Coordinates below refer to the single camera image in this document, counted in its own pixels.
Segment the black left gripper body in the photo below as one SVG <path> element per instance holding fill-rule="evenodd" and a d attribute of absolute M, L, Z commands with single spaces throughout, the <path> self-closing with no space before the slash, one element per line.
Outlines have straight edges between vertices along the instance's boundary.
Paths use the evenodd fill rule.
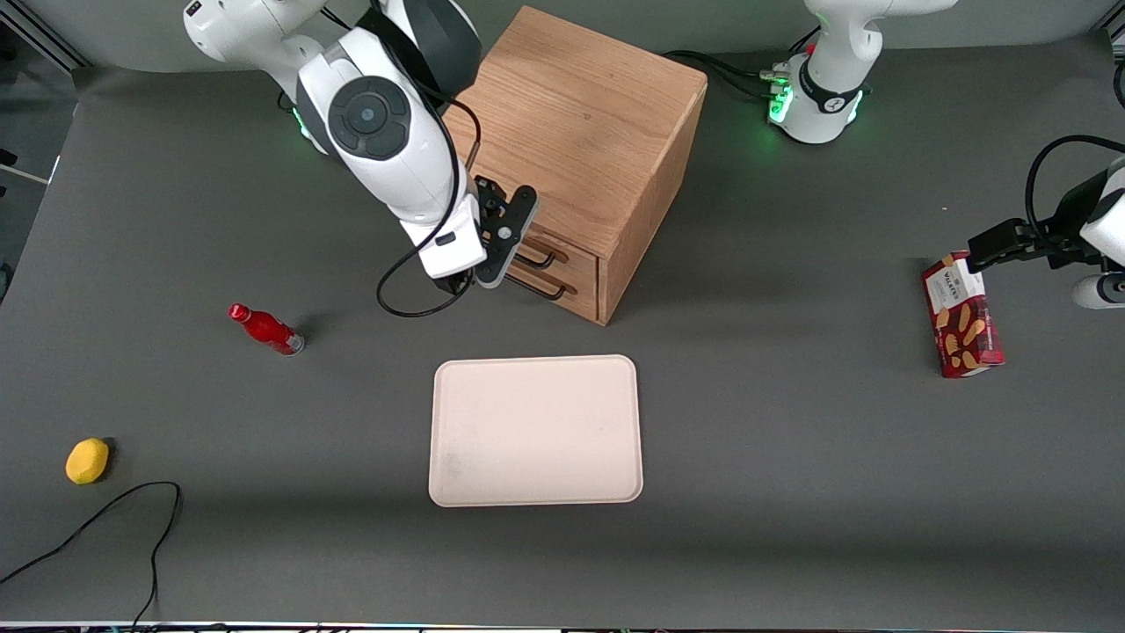
<path fill-rule="evenodd" d="M 1094 248 L 1079 232 L 1092 217 L 1100 204 L 1102 189 L 1108 180 L 1108 169 L 1100 170 L 1079 186 L 1072 187 L 1058 201 L 1056 212 L 1046 220 L 1038 220 L 1034 211 L 1034 189 L 1038 171 L 1032 169 L 1025 191 L 1025 212 L 1032 225 L 1032 247 L 1025 260 L 1045 257 L 1048 268 L 1058 269 L 1071 264 L 1084 264 L 1109 269 L 1109 260 Z"/>

